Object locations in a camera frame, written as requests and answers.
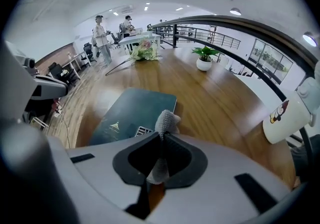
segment black handrail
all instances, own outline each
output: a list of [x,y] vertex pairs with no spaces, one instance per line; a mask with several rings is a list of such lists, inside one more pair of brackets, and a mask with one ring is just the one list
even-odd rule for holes
[[[168,27],[173,24],[173,33],[160,32],[161,34],[172,35],[173,48],[177,47],[177,41],[176,41],[177,37],[185,38],[187,40],[194,41],[194,42],[209,46],[211,48],[214,48],[220,51],[221,53],[224,53],[230,56],[234,60],[243,64],[245,67],[249,68],[251,71],[257,74],[276,93],[276,95],[280,98],[281,101],[286,100],[287,97],[262,71],[257,69],[254,65],[252,65],[248,61],[245,61],[244,59],[242,59],[240,56],[233,54],[221,48],[220,46],[177,33],[178,32],[177,24],[190,24],[190,23],[217,25],[217,26],[236,29],[236,30],[251,34],[253,36],[256,36],[270,43],[271,45],[275,46],[280,51],[286,53],[292,60],[296,62],[298,66],[300,66],[306,72],[307,77],[308,76],[314,77],[314,67],[318,60],[306,48],[304,48],[301,44],[296,42],[294,39],[262,23],[258,23],[258,22],[251,21],[248,19],[243,19],[243,18],[230,17],[230,16],[198,15],[198,16],[189,16],[189,17],[174,19],[171,21],[153,25],[152,27],[155,28],[156,33],[159,33],[158,32],[159,27],[162,27],[162,28]],[[300,133],[305,144],[305,149],[308,157],[308,167],[312,171],[314,168],[314,155],[313,155],[310,138],[304,127],[300,129]]]
[[174,46],[173,44],[171,44],[171,43],[169,43],[168,41],[165,41],[165,40],[163,40],[163,39],[160,39],[161,41],[163,41],[164,43],[166,43],[166,44],[168,44],[168,45],[170,45],[170,46]]
[[[162,29],[162,31],[164,31],[164,29],[168,29],[168,28],[172,28],[172,27],[173,27],[172,25],[169,25],[169,26],[164,26],[164,27],[160,27],[160,28]],[[233,48],[238,49],[239,45],[241,43],[241,40],[238,40],[236,38],[230,37],[228,35],[225,35],[225,34],[222,34],[222,33],[219,33],[219,32],[207,30],[207,29],[202,29],[202,28],[197,28],[197,27],[189,27],[189,26],[178,26],[177,25],[177,32],[185,32],[185,33],[189,33],[189,32],[193,33],[193,31],[178,30],[178,28],[195,30],[195,33],[194,33],[194,37],[195,38],[196,38],[197,33],[198,34],[202,33],[203,35],[200,35],[200,36],[198,35],[198,38],[199,37],[208,37],[208,38],[211,39],[210,43],[217,43],[217,44],[220,44],[221,46],[233,47]],[[157,34],[160,34],[160,35],[173,35],[173,34],[171,34],[169,32],[159,32],[159,31],[157,31]]]
[[166,27],[173,24],[190,23],[216,25],[256,36],[284,52],[305,71],[308,77],[314,77],[314,69],[318,61],[316,57],[296,40],[263,23],[226,15],[196,15],[158,23],[152,27]]
[[270,76],[272,79],[274,79],[274,80],[276,81],[276,83],[281,84],[282,81],[281,81],[277,76],[275,76],[274,73],[272,73],[272,72],[270,72],[270,71],[268,72],[267,70],[263,69],[262,64],[260,64],[259,62],[257,62],[257,61],[254,60],[253,58],[249,57],[249,60],[250,60],[251,62],[253,62],[253,63],[256,63],[257,67],[260,67],[260,68],[262,69],[262,71],[263,71],[264,73],[266,73],[268,76]]

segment black chair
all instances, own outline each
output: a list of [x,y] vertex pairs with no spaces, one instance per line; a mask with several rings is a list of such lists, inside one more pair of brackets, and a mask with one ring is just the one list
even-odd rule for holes
[[111,46],[114,46],[115,48],[120,47],[119,45],[119,38],[116,38],[115,35],[113,33],[111,33],[111,37],[114,40],[113,43],[111,44]]
[[84,49],[83,49],[86,53],[86,55],[88,56],[90,62],[96,62],[96,60],[94,59],[94,54],[92,53],[92,45],[88,42],[86,44],[84,44]]
[[73,79],[75,76],[74,70],[70,70],[70,71],[68,71],[68,73],[66,75],[61,76],[63,68],[61,67],[60,64],[57,64],[56,62],[54,62],[48,68],[49,68],[49,72],[51,73],[51,75],[54,78],[66,83],[68,85],[71,84],[72,86],[75,86],[74,81],[76,79]]

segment white flower pot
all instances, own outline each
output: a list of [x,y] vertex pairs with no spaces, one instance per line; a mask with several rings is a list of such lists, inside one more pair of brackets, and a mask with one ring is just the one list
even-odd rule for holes
[[198,60],[196,61],[196,66],[199,70],[202,70],[202,71],[207,71],[207,70],[210,70],[211,68],[211,65],[212,65],[212,62],[211,62],[211,59],[208,58],[208,61],[209,62],[204,62],[204,61],[201,61],[199,58]]

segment cable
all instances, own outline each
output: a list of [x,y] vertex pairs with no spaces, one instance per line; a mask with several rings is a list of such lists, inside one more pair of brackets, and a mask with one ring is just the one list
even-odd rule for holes
[[65,122],[65,119],[64,119],[63,115],[61,115],[60,113],[59,113],[59,115],[62,117],[62,119],[63,119],[63,121],[64,121],[64,124],[65,124],[65,127],[66,127],[66,135],[67,135],[67,139],[68,139],[68,145],[69,145],[69,149],[71,149],[71,147],[70,147],[70,141],[69,141],[68,126],[67,126],[67,124],[66,124],[66,122]]

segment wooden table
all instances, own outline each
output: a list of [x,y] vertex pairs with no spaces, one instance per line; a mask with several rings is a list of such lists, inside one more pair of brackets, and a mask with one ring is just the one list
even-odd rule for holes
[[[295,169],[285,140],[270,144],[261,121],[269,111],[236,76],[217,63],[202,72],[198,56],[187,48],[163,49],[159,61],[128,62],[103,76],[92,91],[83,114],[76,146],[87,145],[107,110],[128,87],[144,88],[177,97],[179,130],[236,149],[280,177],[290,188]],[[113,60],[109,69],[127,58]]]

